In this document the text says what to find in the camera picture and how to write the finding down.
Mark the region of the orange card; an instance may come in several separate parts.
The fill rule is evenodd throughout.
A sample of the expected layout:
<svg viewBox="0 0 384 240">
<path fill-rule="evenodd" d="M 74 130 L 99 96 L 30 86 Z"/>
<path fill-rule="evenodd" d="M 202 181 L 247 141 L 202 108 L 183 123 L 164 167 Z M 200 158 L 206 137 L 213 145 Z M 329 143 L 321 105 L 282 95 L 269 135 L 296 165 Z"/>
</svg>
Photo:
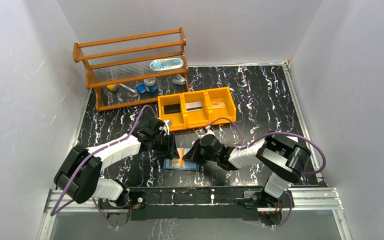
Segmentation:
<svg viewBox="0 0 384 240">
<path fill-rule="evenodd" d="M 183 168 L 185 166 L 185 161 L 183 160 L 183 156 L 185 155 L 185 149 L 177 148 L 177 152 L 179 157 L 173 158 L 171 160 L 171 166 L 175 168 Z"/>
</svg>

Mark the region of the grey striped card in bin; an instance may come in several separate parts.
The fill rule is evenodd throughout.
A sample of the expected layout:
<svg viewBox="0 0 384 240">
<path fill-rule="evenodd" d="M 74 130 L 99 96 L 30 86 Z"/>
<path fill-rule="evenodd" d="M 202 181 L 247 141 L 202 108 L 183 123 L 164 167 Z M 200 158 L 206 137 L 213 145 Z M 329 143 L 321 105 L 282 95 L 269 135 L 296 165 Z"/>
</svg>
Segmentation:
<svg viewBox="0 0 384 240">
<path fill-rule="evenodd" d="M 199 111 L 203 109 L 201 101 L 186 102 L 185 107 L 187 112 Z"/>
</svg>

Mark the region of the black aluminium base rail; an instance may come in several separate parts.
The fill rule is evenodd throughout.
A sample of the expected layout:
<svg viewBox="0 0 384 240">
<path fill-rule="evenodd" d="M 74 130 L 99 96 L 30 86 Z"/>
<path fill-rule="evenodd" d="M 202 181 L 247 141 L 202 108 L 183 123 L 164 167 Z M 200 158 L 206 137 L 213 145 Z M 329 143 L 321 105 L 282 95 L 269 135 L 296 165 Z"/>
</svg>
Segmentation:
<svg viewBox="0 0 384 240">
<path fill-rule="evenodd" d="M 262 221 L 265 226 L 278 226 L 292 211 L 332 211 L 338 226 L 346 224 L 344 208 L 334 187 L 292 187 L 275 203 L 264 203 L 262 188 L 251 186 L 210 187 L 133 187 L 128 203 L 116 207 L 97 197 L 75 203 L 65 195 L 60 202 L 60 190 L 48 194 L 44 213 L 99 214 L 111 227 L 123 227 L 131 221 L 154 219 L 242 219 Z"/>
</svg>

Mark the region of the small blue box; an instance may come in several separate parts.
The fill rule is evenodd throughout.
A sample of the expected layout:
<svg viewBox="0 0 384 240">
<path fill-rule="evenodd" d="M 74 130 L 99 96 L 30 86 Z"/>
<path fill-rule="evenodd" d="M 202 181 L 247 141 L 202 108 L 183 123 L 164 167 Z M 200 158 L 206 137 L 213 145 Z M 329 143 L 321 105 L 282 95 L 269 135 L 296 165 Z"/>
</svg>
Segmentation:
<svg viewBox="0 0 384 240">
<path fill-rule="evenodd" d="M 147 92 L 147 88 L 145 87 L 144 84 L 139 84 L 139 85 L 137 85 L 135 88 L 136 88 L 136 91 L 137 91 L 139 94 L 144 94 L 145 92 Z"/>
</svg>

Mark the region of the black card in bin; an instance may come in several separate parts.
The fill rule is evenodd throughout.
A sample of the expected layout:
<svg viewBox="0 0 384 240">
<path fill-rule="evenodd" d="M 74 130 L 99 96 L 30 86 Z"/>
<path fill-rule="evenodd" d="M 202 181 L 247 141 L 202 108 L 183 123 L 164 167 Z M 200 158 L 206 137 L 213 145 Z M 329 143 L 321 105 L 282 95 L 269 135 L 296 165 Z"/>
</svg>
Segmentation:
<svg viewBox="0 0 384 240">
<path fill-rule="evenodd" d="M 177 114 L 177 113 L 181 113 L 181 111 L 182 111 L 182 109 L 181 109 L 181 105 L 179 103 L 167 104 L 167 105 L 163 106 L 163 113 L 165 115 Z"/>
</svg>

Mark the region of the white blue round tin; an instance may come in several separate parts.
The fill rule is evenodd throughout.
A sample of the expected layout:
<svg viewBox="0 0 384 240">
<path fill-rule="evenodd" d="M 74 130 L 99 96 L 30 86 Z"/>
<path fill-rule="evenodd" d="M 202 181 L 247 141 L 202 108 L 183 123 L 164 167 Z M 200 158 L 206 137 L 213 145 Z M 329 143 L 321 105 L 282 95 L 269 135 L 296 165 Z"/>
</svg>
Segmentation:
<svg viewBox="0 0 384 240">
<path fill-rule="evenodd" d="M 143 80 L 143 84 L 149 93 L 155 93 L 159 90 L 159 86 L 157 84 L 157 79 L 155 77 L 145 78 Z"/>
</svg>

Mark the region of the white stapler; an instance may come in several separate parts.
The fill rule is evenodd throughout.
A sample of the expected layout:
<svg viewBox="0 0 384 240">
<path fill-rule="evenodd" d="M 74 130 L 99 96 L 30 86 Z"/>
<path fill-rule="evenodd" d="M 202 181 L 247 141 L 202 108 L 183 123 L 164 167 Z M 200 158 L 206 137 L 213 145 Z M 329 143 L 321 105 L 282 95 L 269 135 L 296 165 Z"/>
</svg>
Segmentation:
<svg viewBox="0 0 384 240">
<path fill-rule="evenodd" d="M 180 74 L 177 74 L 173 79 L 172 79 L 172 83 L 175 84 L 175 85 L 185 85 L 186 84 L 186 79 L 180 75 Z"/>
</svg>

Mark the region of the right yellow plastic bin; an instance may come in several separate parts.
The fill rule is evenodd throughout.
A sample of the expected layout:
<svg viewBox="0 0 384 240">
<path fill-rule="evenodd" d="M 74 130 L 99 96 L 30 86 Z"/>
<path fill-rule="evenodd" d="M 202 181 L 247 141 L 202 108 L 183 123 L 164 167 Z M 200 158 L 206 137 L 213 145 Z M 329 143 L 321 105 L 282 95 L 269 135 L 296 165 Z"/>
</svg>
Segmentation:
<svg viewBox="0 0 384 240">
<path fill-rule="evenodd" d="M 232 122 L 237 120 L 237 109 L 229 87 L 206 90 L 209 102 L 209 122 L 225 117 Z"/>
</svg>

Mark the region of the beige card in bin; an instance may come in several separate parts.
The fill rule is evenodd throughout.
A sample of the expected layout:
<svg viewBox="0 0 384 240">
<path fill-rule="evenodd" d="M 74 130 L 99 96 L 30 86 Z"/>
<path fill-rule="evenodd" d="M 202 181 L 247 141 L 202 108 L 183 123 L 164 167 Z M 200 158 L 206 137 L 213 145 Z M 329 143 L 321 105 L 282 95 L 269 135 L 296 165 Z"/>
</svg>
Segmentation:
<svg viewBox="0 0 384 240">
<path fill-rule="evenodd" d="M 213 101 L 211 106 L 213 109 L 222 109 L 226 107 L 226 103 L 222 101 Z"/>
</svg>

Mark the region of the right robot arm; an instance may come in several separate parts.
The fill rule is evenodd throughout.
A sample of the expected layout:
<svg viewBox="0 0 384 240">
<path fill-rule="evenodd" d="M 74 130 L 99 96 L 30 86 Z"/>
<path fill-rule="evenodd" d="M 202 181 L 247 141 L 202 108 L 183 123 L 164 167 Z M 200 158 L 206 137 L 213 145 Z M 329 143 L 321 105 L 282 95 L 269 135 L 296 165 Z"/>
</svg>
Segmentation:
<svg viewBox="0 0 384 240">
<path fill-rule="evenodd" d="M 215 162 L 226 171 L 236 171 L 247 166 L 262 164 L 272 172 L 263 190 L 262 197 L 278 200 L 292 185 L 300 181 L 311 159 L 311 151 L 292 137 L 289 132 L 269 132 L 244 146 L 222 144 L 214 134 L 197 139 L 192 148 L 182 157 L 184 160 L 204 165 Z"/>
</svg>

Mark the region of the white red marker pen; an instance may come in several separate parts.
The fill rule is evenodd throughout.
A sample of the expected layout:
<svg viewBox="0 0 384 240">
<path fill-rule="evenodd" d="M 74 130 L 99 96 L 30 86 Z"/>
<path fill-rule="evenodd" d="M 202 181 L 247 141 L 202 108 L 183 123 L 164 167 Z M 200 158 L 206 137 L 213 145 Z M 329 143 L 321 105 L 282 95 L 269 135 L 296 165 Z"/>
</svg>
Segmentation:
<svg viewBox="0 0 384 240">
<path fill-rule="evenodd" d="M 122 88 L 128 90 L 129 92 L 131 92 L 131 93 L 133 93 L 133 94 L 136 94 L 136 93 L 137 93 L 137 91 L 136 91 L 135 89 L 130 88 L 129 86 L 127 86 L 127 85 L 125 85 L 125 84 L 119 83 L 118 85 L 119 85 L 120 87 L 122 87 Z"/>
</svg>

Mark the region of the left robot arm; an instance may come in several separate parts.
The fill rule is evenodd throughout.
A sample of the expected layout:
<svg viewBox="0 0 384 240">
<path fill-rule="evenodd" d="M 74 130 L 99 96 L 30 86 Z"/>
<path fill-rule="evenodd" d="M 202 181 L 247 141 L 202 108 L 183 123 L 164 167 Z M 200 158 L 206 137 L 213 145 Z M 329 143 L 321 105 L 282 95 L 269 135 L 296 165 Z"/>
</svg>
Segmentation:
<svg viewBox="0 0 384 240">
<path fill-rule="evenodd" d="M 124 208 L 130 201 L 130 189 L 116 179 L 102 178 L 102 170 L 143 152 L 156 158 L 178 158 L 171 125 L 171 120 L 150 117 L 140 121 L 131 134 L 110 142 L 89 148 L 78 144 L 68 153 L 53 182 L 78 204 L 91 198 L 106 199 Z"/>
</svg>

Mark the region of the blue white oval package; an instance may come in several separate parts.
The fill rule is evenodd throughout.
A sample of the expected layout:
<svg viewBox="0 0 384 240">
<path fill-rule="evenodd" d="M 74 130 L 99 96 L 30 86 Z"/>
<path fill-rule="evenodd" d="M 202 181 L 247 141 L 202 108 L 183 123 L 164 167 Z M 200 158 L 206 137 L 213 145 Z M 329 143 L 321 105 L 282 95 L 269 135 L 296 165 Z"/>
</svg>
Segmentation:
<svg viewBox="0 0 384 240">
<path fill-rule="evenodd" d="M 181 58 L 161 58 L 155 59 L 150 64 L 151 70 L 156 72 L 168 71 L 173 69 L 179 69 L 184 65 L 184 61 Z"/>
</svg>

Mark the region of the wooden shelf rack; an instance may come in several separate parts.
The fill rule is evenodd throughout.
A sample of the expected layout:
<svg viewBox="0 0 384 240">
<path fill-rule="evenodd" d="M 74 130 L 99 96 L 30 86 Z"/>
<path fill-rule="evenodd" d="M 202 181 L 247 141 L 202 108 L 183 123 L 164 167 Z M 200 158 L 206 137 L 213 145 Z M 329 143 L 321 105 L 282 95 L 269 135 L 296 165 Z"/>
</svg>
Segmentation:
<svg viewBox="0 0 384 240">
<path fill-rule="evenodd" d="M 184 86 L 173 86 L 169 77 L 188 77 L 186 60 L 186 34 L 182 27 L 151 33 L 116 37 L 104 40 L 74 43 L 72 58 L 83 63 L 85 85 L 95 94 L 95 109 L 98 112 L 118 108 L 154 103 L 156 93 L 122 93 L 119 97 L 110 93 L 107 86 L 124 84 L 139 85 L 145 79 L 158 80 L 160 95 L 168 90 L 174 93 L 190 91 L 188 82 Z M 156 71 L 151 68 L 154 60 L 179 58 L 183 65 L 174 69 Z"/>
</svg>

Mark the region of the left yellow plastic bin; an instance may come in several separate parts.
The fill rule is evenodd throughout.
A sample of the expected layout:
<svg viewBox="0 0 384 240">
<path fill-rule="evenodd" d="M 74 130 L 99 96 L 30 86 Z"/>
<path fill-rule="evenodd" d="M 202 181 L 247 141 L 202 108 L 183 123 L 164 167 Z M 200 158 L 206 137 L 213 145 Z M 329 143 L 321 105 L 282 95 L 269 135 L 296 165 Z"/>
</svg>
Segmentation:
<svg viewBox="0 0 384 240">
<path fill-rule="evenodd" d="M 170 120 L 169 130 L 182 131 L 187 128 L 182 109 L 183 95 L 181 93 L 160 95 L 157 97 L 159 118 L 163 121 Z"/>
</svg>

